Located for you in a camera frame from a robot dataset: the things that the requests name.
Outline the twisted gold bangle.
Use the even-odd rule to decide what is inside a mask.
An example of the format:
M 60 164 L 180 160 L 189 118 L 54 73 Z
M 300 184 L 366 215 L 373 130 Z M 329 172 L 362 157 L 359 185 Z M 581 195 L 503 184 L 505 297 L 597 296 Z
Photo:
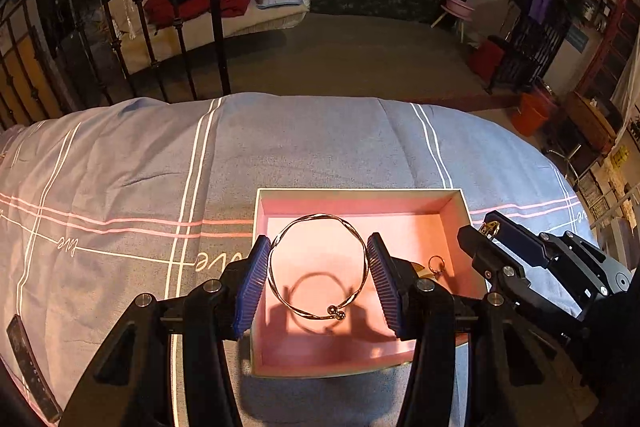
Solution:
M 282 312 L 300 329 L 319 332 L 346 323 L 369 278 L 363 235 L 332 213 L 269 216 L 272 247 L 265 314 Z

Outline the cream jewelry box pink lining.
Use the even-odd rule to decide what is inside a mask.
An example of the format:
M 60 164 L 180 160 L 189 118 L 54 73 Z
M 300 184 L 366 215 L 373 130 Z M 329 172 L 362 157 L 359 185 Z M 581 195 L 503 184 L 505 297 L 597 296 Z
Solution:
M 486 284 L 459 246 L 471 217 L 458 188 L 261 188 L 254 233 L 280 243 L 278 288 L 265 289 L 250 331 L 260 377 L 332 377 L 411 361 L 414 344 L 387 327 L 362 243 L 378 232 L 394 257 L 438 271 L 451 294 L 480 298 Z

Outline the orange plastic bucket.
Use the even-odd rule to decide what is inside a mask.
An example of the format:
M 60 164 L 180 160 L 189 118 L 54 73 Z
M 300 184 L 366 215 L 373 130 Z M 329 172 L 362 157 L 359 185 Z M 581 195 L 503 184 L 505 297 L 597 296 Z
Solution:
M 539 131 L 552 115 L 552 106 L 540 95 L 522 93 L 518 107 L 511 114 L 511 124 L 525 138 Z

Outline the grey striped bed cover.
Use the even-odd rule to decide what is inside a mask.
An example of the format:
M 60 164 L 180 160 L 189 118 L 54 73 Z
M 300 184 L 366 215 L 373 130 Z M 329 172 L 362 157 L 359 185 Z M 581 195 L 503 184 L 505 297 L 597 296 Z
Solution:
M 457 188 L 474 225 L 589 237 L 552 162 L 498 124 L 378 98 L 136 98 L 1 131 L 1 321 L 65 404 L 134 297 L 186 294 L 252 245 L 262 188 Z

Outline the pink basin on stool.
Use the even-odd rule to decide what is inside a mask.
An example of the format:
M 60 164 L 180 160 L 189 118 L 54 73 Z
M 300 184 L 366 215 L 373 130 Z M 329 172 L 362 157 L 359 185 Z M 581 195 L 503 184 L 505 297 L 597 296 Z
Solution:
M 462 0 L 446 0 L 442 5 L 442 14 L 431 23 L 431 28 L 435 28 L 447 15 L 451 15 L 457 21 L 460 42 L 464 43 L 465 25 L 472 20 L 473 12 L 472 6 Z

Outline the purple hanging towel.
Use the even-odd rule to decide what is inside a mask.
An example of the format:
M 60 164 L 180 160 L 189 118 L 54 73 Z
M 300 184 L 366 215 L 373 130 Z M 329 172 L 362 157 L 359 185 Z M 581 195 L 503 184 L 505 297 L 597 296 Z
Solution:
M 532 0 L 532 2 L 530 2 L 528 16 L 538 24 L 542 24 L 550 2 L 551 0 Z

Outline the white wicker swing bench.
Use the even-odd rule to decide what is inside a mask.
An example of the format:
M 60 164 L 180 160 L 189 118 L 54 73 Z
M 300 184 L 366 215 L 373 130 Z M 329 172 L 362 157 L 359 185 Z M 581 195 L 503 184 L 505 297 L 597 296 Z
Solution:
M 170 0 L 111 0 L 120 53 L 128 72 L 140 72 L 215 40 L 210 0 L 191 0 L 175 8 Z M 226 38 L 290 29 L 309 11 L 309 0 L 220 0 Z

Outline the red blanket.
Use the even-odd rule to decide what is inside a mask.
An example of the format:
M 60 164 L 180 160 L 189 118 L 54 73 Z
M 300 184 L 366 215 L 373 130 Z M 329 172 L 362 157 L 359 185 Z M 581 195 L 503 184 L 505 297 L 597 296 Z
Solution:
M 219 0 L 222 18 L 245 14 L 250 0 Z M 173 6 L 170 0 L 148 0 L 143 5 L 146 19 L 157 28 L 172 26 L 175 20 L 194 20 L 210 11 L 210 0 L 186 0 Z

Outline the black iron bed frame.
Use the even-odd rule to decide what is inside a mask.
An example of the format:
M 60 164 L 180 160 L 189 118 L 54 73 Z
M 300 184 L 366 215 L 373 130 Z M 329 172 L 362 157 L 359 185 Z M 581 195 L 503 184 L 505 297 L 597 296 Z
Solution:
M 193 52 L 140 72 L 128 72 L 120 53 L 111 0 L 1 0 L 1 124 L 63 116 L 149 95 L 166 102 L 198 100 L 204 83 Z M 210 0 L 213 51 L 220 90 L 231 91 L 220 1 Z

